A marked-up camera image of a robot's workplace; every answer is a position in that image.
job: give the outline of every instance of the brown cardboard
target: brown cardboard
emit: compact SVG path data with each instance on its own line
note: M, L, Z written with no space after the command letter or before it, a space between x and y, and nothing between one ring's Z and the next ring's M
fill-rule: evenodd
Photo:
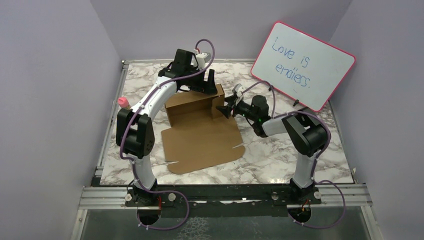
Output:
M162 131L168 169L185 174L237 160L245 153L234 118L225 118L216 106L224 105L224 90L218 93L182 92L165 103L171 128Z

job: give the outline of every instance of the gray floor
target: gray floor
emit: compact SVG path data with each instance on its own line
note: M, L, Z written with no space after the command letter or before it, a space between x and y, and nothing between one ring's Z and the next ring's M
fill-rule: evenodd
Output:
M332 224L341 207L313 208L313 225ZM169 227L178 219L160 219L155 226ZM170 231L137 227L135 210L89 210L82 233L84 240L369 240L371 239L360 207L348 207L343 221L329 229L301 227L289 217L189 218L182 227Z

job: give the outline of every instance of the table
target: table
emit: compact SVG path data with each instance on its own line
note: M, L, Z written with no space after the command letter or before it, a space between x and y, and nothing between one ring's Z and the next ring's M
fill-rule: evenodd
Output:
M122 95L129 103L137 103L152 87L158 72L167 63L132 63L124 82ZM256 83L250 74L251 62L213 63L215 82L222 84L225 95L231 95L234 85L241 83L245 88ZM270 108L272 94L264 84L259 84L245 94L245 101L250 102L254 95L267 97ZM293 107L294 101L276 92L275 115L298 110L301 105ZM332 139L327 150L321 155L316 166L315 180L330 180L335 183L353 183L352 175L346 160L345 152L339 137L337 126L327 104L317 114L327 125ZM238 128L245 146L242 158L189 172L185 174L171 173L167 168L161 131L170 128L165 108L157 114L153 121L155 145L150 153L152 171L159 184L287 184L296 169L297 151L288 134L279 134L267 138L255 135L246 119L236 117ZM119 157L119 147L115 143L116 124L109 141L105 164L101 175L101 185L126 185L133 179L130 163Z

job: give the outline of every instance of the cardboard box lid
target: cardboard box lid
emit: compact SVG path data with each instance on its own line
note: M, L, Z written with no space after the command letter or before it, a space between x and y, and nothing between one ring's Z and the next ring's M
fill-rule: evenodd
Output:
M243 140L236 121L225 118L215 108L224 104L221 85L216 88L216 95L183 92L166 102L168 118L178 121L161 133L165 159L175 162L168 165L172 173L189 173L243 156L245 147L240 145Z

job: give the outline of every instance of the whiteboard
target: whiteboard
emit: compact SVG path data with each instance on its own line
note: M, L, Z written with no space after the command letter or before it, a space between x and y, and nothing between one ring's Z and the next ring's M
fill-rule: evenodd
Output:
M355 61L350 53L276 22L250 71L318 112Z

